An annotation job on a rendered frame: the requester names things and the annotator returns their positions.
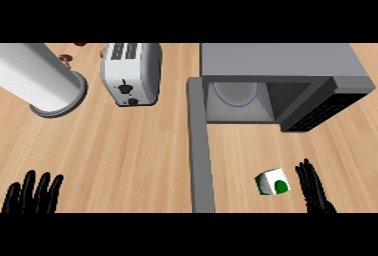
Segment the white paper towel roll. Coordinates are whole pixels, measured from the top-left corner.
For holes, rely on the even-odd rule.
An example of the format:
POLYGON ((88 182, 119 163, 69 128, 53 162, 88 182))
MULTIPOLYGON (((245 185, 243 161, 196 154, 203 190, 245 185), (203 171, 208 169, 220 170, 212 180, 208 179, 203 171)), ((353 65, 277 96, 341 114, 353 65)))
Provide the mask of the white paper towel roll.
POLYGON ((66 115, 88 89, 84 76, 66 68, 43 43, 0 43, 0 87, 44 118, 66 115))

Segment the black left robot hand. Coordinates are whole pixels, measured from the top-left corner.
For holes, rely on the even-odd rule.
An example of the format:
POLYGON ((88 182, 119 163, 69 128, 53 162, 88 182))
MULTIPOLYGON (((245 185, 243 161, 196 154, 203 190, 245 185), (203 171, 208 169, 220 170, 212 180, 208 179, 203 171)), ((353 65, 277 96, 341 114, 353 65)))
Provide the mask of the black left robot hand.
POLYGON ((62 182, 62 174, 50 179, 50 173, 45 172, 40 179, 35 179, 35 171, 29 170, 23 183, 13 182, 7 188, 1 212, 10 214, 54 213, 62 182))

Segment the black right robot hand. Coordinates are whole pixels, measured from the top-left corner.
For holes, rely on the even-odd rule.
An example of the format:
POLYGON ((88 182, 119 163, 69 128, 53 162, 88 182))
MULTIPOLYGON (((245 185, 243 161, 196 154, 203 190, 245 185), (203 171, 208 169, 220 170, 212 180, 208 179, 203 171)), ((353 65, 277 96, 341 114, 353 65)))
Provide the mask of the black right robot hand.
POLYGON ((304 160, 295 166, 295 172, 299 179, 299 186, 305 200, 308 213, 335 213, 335 207, 326 199, 322 182, 308 160, 304 160))

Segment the white and green milk carton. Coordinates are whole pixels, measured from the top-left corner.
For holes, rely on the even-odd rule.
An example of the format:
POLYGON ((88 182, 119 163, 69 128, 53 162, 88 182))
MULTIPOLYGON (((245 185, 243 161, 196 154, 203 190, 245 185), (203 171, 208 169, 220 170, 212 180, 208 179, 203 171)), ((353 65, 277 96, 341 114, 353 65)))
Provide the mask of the white and green milk carton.
POLYGON ((277 195, 291 190, 288 179, 280 168, 261 172, 255 176, 255 183, 261 195, 277 195))

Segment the grey microwave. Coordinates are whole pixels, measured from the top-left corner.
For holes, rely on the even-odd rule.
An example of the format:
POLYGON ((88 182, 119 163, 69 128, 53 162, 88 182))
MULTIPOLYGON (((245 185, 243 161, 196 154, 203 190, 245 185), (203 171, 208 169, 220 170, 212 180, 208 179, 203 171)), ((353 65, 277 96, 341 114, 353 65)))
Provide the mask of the grey microwave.
POLYGON ((347 44, 203 43, 206 121, 314 129, 375 89, 347 44))

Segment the grey microwave door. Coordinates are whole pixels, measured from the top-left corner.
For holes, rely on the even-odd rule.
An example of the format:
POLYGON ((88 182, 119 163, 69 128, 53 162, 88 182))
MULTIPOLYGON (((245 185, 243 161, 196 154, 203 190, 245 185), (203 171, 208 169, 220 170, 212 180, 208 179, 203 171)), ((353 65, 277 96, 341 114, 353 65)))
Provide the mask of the grey microwave door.
POLYGON ((206 116, 201 78, 187 79, 186 95, 192 212, 214 213, 215 204, 212 190, 212 173, 209 162, 206 116))

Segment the white toaster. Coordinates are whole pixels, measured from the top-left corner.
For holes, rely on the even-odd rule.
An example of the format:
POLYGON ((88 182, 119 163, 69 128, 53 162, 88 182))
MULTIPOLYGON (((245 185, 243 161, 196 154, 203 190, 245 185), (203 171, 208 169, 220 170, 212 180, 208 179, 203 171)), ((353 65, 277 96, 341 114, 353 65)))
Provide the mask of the white toaster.
POLYGON ((119 107, 156 103, 162 49, 158 43, 108 43, 102 54, 100 77, 119 107))

